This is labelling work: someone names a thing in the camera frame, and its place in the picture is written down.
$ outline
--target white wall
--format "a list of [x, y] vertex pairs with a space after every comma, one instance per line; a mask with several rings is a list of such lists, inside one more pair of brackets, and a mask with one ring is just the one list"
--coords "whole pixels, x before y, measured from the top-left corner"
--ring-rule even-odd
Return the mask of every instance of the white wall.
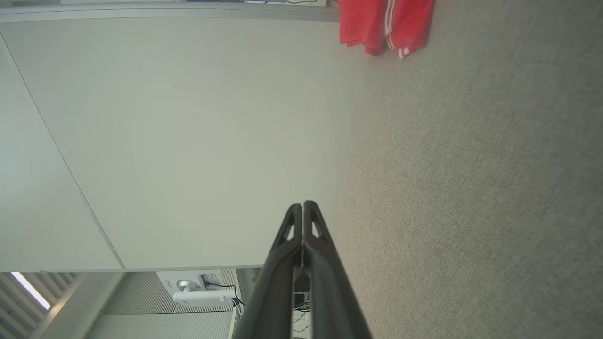
[[0, 272], [121, 268], [0, 37]]
[[102, 315], [88, 339], [226, 339], [231, 314]]
[[94, 19], [0, 32], [127, 268], [261, 265], [286, 208], [305, 199], [336, 233], [367, 61], [338, 44], [338, 23]]

